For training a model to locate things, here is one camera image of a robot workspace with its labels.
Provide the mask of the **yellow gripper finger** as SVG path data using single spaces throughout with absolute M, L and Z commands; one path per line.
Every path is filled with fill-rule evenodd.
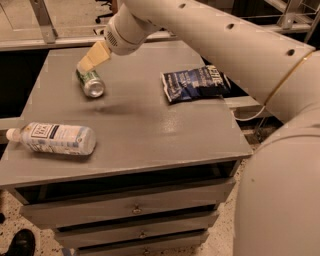
M 80 73 L 87 73 L 94 69 L 94 63 L 88 55 L 84 56 L 77 64 Z
M 98 41 L 89 49 L 87 56 L 93 65 L 99 65 L 110 58 L 111 51 L 105 41 Z

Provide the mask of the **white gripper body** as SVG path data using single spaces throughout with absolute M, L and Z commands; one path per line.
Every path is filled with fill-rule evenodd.
M 129 55 L 135 52 L 147 37 L 159 30 L 149 22 L 136 18 L 125 4 L 108 21 L 104 38 L 108 48 L 116 55 Z

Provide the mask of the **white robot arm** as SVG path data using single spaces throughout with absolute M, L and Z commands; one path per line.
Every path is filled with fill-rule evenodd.
M 123 0 L 77 68 L 137 50 L 165 28 L 282 121 L 242 175 L 234 256 L 320 256 L 320 53 L 194 0 Z

